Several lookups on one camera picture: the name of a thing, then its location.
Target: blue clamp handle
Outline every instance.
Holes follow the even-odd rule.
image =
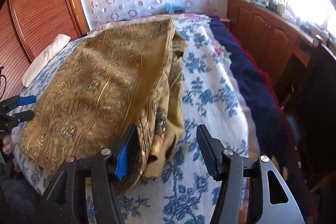
[[[18,106],[25,106],[25,105],[30,105],[36,103],[36,96],[28,96],[28,97],[21,97],[20,99],[17,100],[16,104]]]

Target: folded fabric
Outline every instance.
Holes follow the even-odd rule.
[[[71,37],[66,34],[58,34],[54,42],[36,57],[22,77],[22,84],[29,87],[34,78],[48,64],[48,62],[58,54],[70,41]]]
[[[168,19],[84,39],[36,103],[20,148],[54,174],[68,155],[92,156],[134,123],[138,144],[129,152],[131,172],[115,189],[129,189],[142,174],[160,175],[184,132],[182,55],[187,43],[175,29]]]

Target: bedspread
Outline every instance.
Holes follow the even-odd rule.
[[[272,89],[268,75],[259,70],[248,52],[239,46],[239,42],[229,30],[211,16],[211,30],[214,37],[230,51],[232,65],[230,72],[237,80],[239,90],[243,95],[256,125],[256,136],[261,153],[275,158],[280,173],[287,179],[286,183],[292,192],[303,218],[308,223],[315,218],[314,203],[311,201],[309,189],[303,179],[303,174],[294,156],[294,145],[291,143],[290,132],[287,131],[283,113]]]
[[[160,177],[140,180],[127,193],[118,196],[126,223],[209,223],[221,184],[213,181],[207,173],[196,141],[199,124],[205,124],[224,147],[248,156],[248,128],[253,121],[247,120],[239,99],[241,95],[237,94],[230,79],[229,53],[210,39],[204,28],[208,22],[204,16],[181,16],[174,21],[177,32],[189,43],[183,58],[185,132]],[[32,85],[21,92],[21,96],[36,95],[39,98],[65,58],[82,39],[70,42],[48,63]],[[33,106],[28,105],[15,111],[31,108]],[[52,177],[19,149],[17,143],[23,126],[21,124],[12,132],[15,157],[25,177],[42,194]],[[90,223],[94,223],[90,195],[87,205]]]

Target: metal screw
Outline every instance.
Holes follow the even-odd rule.
[[[225,149],[224,154],[228,155],[228,156],[231,156],[231,155],[233,155],[233,151],[231,149]]]
[[[73,162],[74,160],[75,160],[74,156],[67,156],[65,159],[66,162]]]
[[[105,149],[103,149],[102,151],[101,151],[101,154],[102,155],[108,155],[108,154],[110,154],[111,153],[111,150],[109,150],[108,148],[105,148]]]
[[[260,156],[260,160],[263,161],[263,162],[268,162],[269,161],[269,157],[267,157],[265,155],[262,155],[262,156]]]

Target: cabinet door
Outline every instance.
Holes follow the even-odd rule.
[[[251,27],[250,35],[246,44],[246,49],[253,56],[254,60],[260,66],[269,46],[269,30],[271,28],[271,16],[259,8],[251,8]]]
[[[231,24],[236,22],[237,0],[227,0],[226,17],[231,20]]]
[[[273,86],[278,82],[290,59],[297,36],[284,22],[272,20],[269,47],[261,68],[267,71]]]
[[[241,1],[237,7],[236,14],[236,24],[232,33],[238,40],[241,42],[243,48],[246,48],[246,45],[249,42],[249,33],[251,30],[251,5]]]

